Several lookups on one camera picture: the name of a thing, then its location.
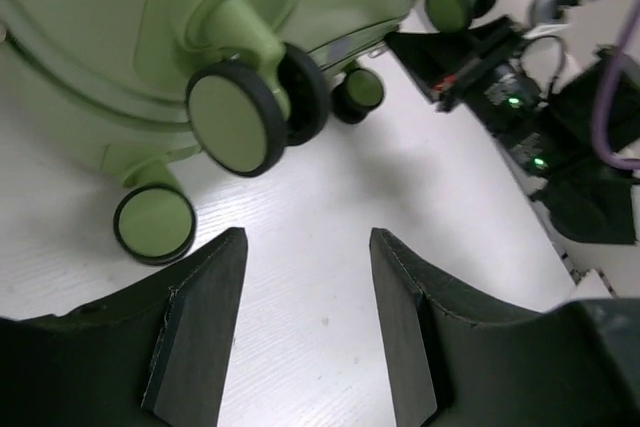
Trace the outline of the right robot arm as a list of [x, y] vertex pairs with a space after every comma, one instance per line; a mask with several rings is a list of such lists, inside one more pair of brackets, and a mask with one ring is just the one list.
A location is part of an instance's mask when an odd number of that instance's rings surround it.
[[544, 180], [530, 198], [559, 234], [586, 244], [636, 243], [639, 179], [604, 163], [591, 145], [596, 89], [612, 47], [599, 48], [596, 61], [556, 91], [564, 67], [541, 88], [522, 62], [534, 42], [507, 16], [462, 33], [392, 32], [385, 42], [438, 111], [466, 105], [521, 172]]

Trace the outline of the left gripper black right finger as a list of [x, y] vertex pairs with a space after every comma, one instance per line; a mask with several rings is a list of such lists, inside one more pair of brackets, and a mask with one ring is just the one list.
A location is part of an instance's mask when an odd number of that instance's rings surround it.
[[537, 313], [486, 294], [376, 228], [370, 258], [400, 426], [635, 426], [639, 302]]

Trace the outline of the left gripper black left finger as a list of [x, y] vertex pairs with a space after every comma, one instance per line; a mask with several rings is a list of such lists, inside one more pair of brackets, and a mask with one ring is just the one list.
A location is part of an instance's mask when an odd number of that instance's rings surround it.
[[247, 237], [63, 315], [1, 322], [5, 426], [214, 426], [241, 299]]

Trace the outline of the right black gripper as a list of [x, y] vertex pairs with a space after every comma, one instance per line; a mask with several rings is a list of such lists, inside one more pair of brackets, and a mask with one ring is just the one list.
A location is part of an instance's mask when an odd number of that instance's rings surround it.
[[466, 105], [501, 142], [534, 135], [541, 89], [516, 67], [524, 29], [503, 16], [458, 33], [395, 31], [388, 49], [441, 112]]

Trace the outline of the light green suitcase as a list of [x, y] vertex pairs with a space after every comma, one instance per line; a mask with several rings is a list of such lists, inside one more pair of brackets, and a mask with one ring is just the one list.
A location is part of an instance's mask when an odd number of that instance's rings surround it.
[[440, 32], [497, 0], [1, 0], [19, 91], [82, 163], [127, 189], [120, 246], [166, 265], [193, 244], [194, 208], [170, 164], [199, 153], [257, 177], [330, 116], [356, 124], [384, 100], [360, 56], [422, 2]]

